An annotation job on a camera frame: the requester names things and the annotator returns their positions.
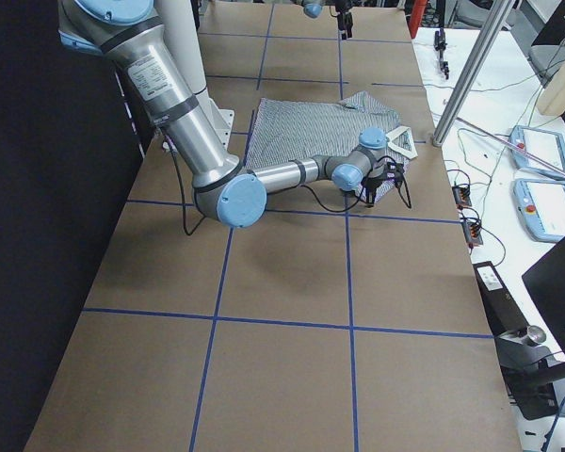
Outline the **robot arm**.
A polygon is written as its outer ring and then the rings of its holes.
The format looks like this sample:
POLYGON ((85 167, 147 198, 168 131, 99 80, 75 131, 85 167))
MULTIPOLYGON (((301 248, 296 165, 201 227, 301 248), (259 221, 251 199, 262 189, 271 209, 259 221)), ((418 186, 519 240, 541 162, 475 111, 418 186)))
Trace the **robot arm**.
POLYGON ((192 7, 187 1, 61 1, 63 46, 105 57, 123 70, 153 125, 192 172, 193 199, 207 218, 231 228, 254 224, 267 196, 330 180, 373 203, 384 181, 402 182, 393 158, 414 152, 396 145, 410 132, 396 127, 361 131, 347 155, 314 155, 261 169, 246 168, 227 151, 233 111, 220 110, 206 89, 192 7))
POLYGON ((353 18, 351 9, 353 3, 348 0, 302 0, 296 1, 301 6, 306 16, 315 19, 322 12, 324 7, 334 7, 334 13, 331 16, 336 19, 337 26, 340 30, 349 30, 353 26, 353 18))

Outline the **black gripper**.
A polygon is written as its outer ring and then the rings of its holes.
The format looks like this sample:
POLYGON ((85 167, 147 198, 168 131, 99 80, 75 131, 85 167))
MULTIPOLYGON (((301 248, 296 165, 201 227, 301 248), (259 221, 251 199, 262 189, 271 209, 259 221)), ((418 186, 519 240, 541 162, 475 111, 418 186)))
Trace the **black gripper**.
POLYGON ((353 3, 351 0, 335 0, 334 8, 336 12, 337 24, 339 26, 349 26, 351 23, 351 9, 353 3))
POLYGON ((370 189, 377 189, 384 182, 391 181, 395 188, 400 189, 404 183, 404 165, 395 162, 385 162, 375 169, 374 175, 365 179, 365 202, 367 207, 372 207, 372 193, 370 189))

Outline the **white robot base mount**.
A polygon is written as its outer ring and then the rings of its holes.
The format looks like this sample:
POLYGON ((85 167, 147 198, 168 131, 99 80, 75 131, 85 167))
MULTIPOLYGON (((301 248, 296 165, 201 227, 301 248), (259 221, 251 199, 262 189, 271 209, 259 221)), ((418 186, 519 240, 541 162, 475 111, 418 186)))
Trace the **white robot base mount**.
POLYGON ((234 123, 234 111, 221 109, 207 94, 175 106, 161 124, 162 149, 167 152, 185 152, 204 156, 228 147, 234 123))

